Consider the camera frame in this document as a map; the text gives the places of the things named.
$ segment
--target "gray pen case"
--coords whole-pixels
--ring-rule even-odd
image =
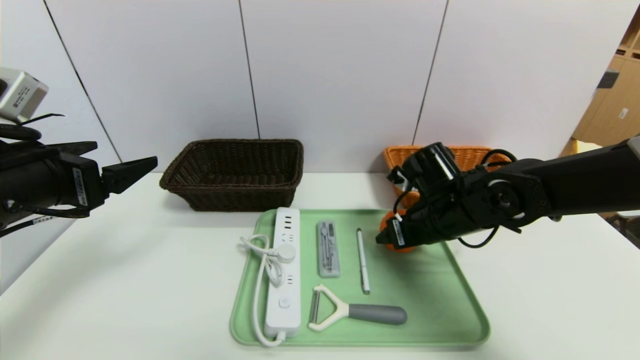
[[[317,224],[318,273],[321,277],[340,276],[338,243],[335,223],[331,220]]]

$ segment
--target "orange wicker basket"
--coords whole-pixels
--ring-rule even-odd
[[[396,166],[402,166],[404,161],[411,156],[414,152],[423,148],[422,146],[390,146],[387,147],[384,151],[385,161],[387,162],[387,166],[389,170],[393,169]],[[456,157],[456,164],[460,167],[462,171],[468,171],[476,165],[480,164],[484,155],[487,152],[491,151],[490,147],[483,146],[449,146],[451,152]],[[489,158],[490,162],[494,161],[509,161],[505,155],[502,154],[493,154],[491,158]],[[402,194],[402,190],[400,190],[397,186],[394,185],[394,190],[396,194],[400,196]],[[418,192],[410,192],[406,194],[406,196],[402,199],[402,205],[405,209],[413,206],[420,199],[420,194]]]

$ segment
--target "green tray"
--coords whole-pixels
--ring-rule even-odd
[[[448,246],[442,242],[402,254],[375,242],[384,210],[301,210],[300,262],[302,325],[282,346],[471,347],[487,340],[489,322],[467,284]],[[273,238],[276,210],[258,219],[256,234]],[[316,224],[335,222],[340,277],[318,275]],[[356,230],[362,229],[371,294],[360,287]],[[253,334],[251,308],[260,259],[250,254],[231,315],[231,333],[244,345],[260,345]],[[342,301],[403,307],[408,320],[387,325],[343,318],[323,332],[307,327],[313,287],[324,284]],[[266,276],[260,289],[259,318],[264,319],[268,292]],[[333,304],[321,297],[318,322],[329,316]]]

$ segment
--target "white cable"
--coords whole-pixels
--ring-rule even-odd
[[[264,240],[264,248],[260,248],[252,244],[253,239],[262,238]],[[245,238],[240,238],[240,241],[243,242],[247,247],[255,251],[256,253],[262,254],[262,261],[260,262],[260,268],[258,269],[258,278],[255,281],[255,290],[253,292],[253,309],[252,309],[252,322],[253,322],[253,331],[255,332],[256,337],[261,344],[266,347],[276,347],[285,340],[287,334],[284,331],[279,331],[276,335],[276,340],[267,339],[262,333],[262,328],[260,327],[260,323],[258,322],[258,301],[260,298],[260,285],[262,284],[262,274],[264,273],[264,267],[269,264],[269,270],[267,271],[267,277],[269,277],[269,281],[276,286],[279,287],[284,283],[285,273],[284,268],[282,267],[281,261],[284,263],[289,263],[293,260],[296,254],[296,249],[294,249],[290,245],[282,245],[277,249],[270,249],[270,241],[269,236],[256,234],[246,240]]]

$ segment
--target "power switch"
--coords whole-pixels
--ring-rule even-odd
[[[291,299],[289,299],[288,297],[281,297],[280,301],[278,301],[278,304],[281,308],[287,309],[291,305]]]

